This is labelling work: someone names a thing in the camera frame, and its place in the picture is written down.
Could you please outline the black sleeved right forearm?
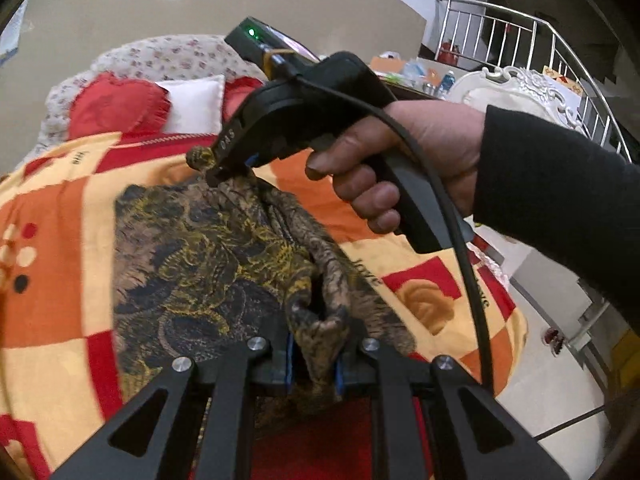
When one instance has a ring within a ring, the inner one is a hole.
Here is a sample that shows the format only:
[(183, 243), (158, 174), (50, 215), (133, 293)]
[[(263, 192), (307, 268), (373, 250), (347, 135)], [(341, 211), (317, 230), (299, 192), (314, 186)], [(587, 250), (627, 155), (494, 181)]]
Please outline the black sleeved right forearm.
[(639, 327), (639, 168), (575, 131), (488, 107), (476, 220), (583, 278)]

